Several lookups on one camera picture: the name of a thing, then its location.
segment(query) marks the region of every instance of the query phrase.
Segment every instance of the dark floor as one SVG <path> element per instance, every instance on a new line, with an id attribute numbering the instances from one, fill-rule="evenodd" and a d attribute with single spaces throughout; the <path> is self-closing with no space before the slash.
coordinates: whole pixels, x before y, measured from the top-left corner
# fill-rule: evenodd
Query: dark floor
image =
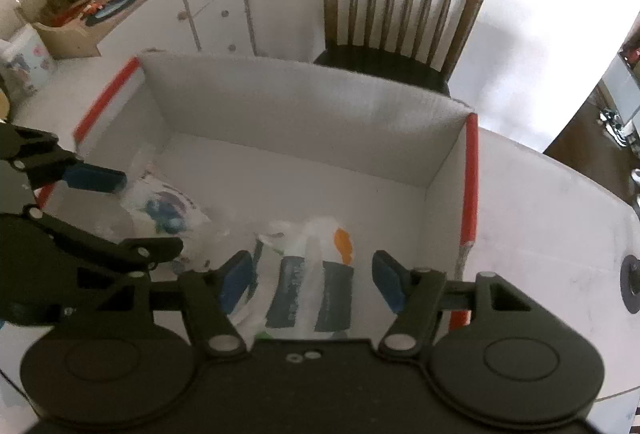
<path id="1" fill-rule="evenodd" d="M 597 124 L 598 114 L 598 107 L 586 101 L 545 154 L 629 202 L 634 195 L 630 173 L 640 168 L 640 160 L 607 136 Z"/>

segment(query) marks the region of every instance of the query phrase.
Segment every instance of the wooden chair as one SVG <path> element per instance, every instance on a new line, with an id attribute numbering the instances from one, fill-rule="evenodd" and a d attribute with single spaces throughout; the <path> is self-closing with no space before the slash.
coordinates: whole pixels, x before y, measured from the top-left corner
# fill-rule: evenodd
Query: wooden chair
<path id="1" fill-rule="evenodd" d="M 401 81 L 448 95 L 447 81 L 458 62 L 483 0 L 464 0 L 460 18 L 450 40 L 449 49 L 446 52 L 440 71 L 432 68 L 432 64 L 447 23 L 451 0 L 442 0 L 437 14 L 435 13 L 436 10 L 434 10 L 437 22 L 435 22 L 433 37 L 428 48 L 426 63 L 419 62 L 417 56 L 418 52 L 421 51 L 432 0 L 420 0 L 415 18 L 417 28 L 410 56 L 401 54 L 401 51 L 405 47 L 405 41 L 410 42 L 410 40 L 407 40 L 408 25 L 412 16 L 414 0 L 403 0 L 402 2 L 394 52 L 390 52 L 386 48 L 389 44 L 392 45 L 389 36 L 395 0 L 384 1 L 378 49 L 371 47 L 377 0 L 367 0 L 363 44 L 361 46 L 354 45 L 359 1 L 350 0 L 349 2 L 347 44 L 338 45 L 338 0 L 324 0 L 326 50 L 316 59 L 315 63 Z"/>

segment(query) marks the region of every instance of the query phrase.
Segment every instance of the black chair seat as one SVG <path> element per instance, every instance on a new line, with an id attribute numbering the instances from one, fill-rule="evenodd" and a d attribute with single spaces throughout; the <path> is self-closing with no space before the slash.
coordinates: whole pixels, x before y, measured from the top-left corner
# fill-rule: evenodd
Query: black chair seat
<path id="1" fill-rule="evenodd" d="M 449 87 L 439 71 L 402 54 L 361 46 L 333 46 L 314 63 L 408 83 L 449 96 Z"/>

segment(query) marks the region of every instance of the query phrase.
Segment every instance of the robotic arm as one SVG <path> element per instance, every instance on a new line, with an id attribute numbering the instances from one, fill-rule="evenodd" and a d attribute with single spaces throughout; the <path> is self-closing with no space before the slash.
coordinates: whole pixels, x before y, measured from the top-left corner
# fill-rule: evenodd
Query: robotic arm
<path id="1" fill-rule="evenodd" d="M 113 191 L 49 133 L 0 125 L 0 319 L 53 325 L 20 366 L 41 417 L 33 434 L 594 433 L 604 379 L 595 348 L 494 273 L 475 283 L 408 271 L 384 251 L 373 281 L 397 313 L 369 340 L 258 340 L 228 320 L 252 278 L 249 252 L 152 282 L 179 239 L 99 239 L 42 211 L 33 189 L 65 179 Z M 434 344 L 443 311 L 471 323 Z M 190 344 L 154 324 L 181 311 Z"/>

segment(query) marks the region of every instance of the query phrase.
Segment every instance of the blue gripper pad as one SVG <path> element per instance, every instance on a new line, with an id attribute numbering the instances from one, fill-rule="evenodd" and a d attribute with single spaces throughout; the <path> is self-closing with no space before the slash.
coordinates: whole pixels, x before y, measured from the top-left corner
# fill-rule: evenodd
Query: blue gripper pad
<path id="1" fill-rule="evenodd" d="M 218 304 L 225 315 L 231 313 L 254 279 L 254 263 L 248 251 L 239 251 L 217 270 L 223 277 Z"/>
<path id="2" fill-rule="evenodd" d="M 386 251 L 378 250 L 371 261 L 373 283 L 396 315 L 404 309 L 411 288 L 411 272 Z"/>
<path id="3" fill-rule="evenodd" d="M 124 172 L 87 163 L 78 163 L 69 167 L 66 169 L 63 179 L 69 188 L 107 194 L 119 192 L 127 184 L 127 176 Z"/>

